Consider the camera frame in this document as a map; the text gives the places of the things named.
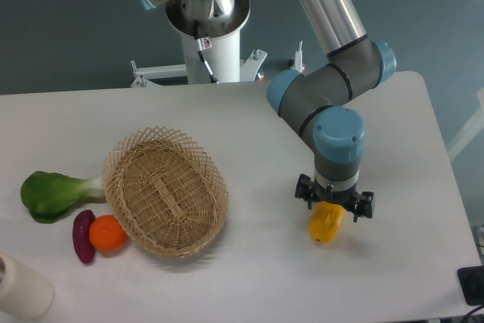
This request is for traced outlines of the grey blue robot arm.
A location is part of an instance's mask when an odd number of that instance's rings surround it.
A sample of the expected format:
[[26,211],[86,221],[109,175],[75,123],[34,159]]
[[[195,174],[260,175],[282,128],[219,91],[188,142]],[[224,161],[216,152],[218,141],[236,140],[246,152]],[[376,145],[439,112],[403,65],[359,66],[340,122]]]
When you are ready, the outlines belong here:
[[[139,0],[145,9],[162,6],[181,36],[185,62],[133,70],[142,85],[184,75],[191,84],[252,81],[257,70],[240,58],[240,30],[249,0]],[[266,97],[275,113],[314,154],[313,176],[301,175],[295,195],[307,203],[339,205],[355,218],[371,218],[374,194],[357,192],[365,123],[346,104],[376,88],[396,70],[393,50],[371,41],[351,0],[300,0],[328,62],[303,74],[296,58],[270,82]]]

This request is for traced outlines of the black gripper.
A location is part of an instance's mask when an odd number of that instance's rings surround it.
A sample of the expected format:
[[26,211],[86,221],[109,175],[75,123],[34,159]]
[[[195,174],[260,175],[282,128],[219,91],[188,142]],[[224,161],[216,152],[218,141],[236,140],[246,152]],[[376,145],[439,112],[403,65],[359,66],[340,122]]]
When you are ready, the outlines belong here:
[[294,196],[304,200],[308,209],[320,202],[328,202],[339,205],[353,214],[353,222],[360,218],[372,219],[374,217],[374,192],[356,192],[356,185],[344,191],[335,191],[327,187],[323,188],[308,175],[300,174],[296,183]]

